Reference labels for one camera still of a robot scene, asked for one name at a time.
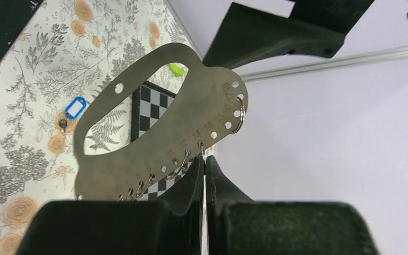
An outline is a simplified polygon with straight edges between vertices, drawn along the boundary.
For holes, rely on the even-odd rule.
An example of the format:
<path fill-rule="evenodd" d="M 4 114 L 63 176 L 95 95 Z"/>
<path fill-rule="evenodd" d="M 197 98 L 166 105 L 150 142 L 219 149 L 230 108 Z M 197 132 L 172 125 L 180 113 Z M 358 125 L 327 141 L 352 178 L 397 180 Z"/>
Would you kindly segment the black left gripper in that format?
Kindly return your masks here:
<path fill-rule="evenodd" d="M 373 0 L 295 1 L 290 18 L 233 2 L 202 62 L 235 69 L 284 55 L 331 58 Z"/>

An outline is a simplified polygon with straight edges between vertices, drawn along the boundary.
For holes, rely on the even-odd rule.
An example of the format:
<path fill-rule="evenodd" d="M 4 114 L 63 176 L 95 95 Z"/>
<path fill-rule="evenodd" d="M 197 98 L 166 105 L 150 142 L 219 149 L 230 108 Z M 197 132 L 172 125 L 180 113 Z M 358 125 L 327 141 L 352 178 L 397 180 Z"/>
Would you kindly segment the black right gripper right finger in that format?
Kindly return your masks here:
<path fill-rule="evenodd" d="M 360 213 L 342 202 L 254 201 L 206 160 L 210 254 L 378 254 Z"/>

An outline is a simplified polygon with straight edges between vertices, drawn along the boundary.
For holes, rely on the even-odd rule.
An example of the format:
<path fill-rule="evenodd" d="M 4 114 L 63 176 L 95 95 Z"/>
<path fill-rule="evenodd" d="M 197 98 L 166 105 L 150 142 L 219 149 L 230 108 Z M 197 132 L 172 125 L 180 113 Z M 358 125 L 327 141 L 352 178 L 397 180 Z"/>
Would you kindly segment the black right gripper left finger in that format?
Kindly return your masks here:
<path fill-rule="evenodd" d="M 150 201 L 52 201 L 36 213 L 17 254 L 200 254 L 205 163 Z"/>

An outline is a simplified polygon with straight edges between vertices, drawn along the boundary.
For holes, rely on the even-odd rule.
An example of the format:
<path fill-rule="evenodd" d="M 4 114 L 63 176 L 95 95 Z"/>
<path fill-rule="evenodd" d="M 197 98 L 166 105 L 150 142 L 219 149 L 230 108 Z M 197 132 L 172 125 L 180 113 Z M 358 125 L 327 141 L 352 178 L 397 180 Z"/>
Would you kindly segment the blue capped key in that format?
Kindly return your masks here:
<path fill-rule="evenodd" d="M 65 109 L 65 116 L 68 119 L 76 119 L 86 108 L 87 102 L 83 97 L 74 98 Z"/>

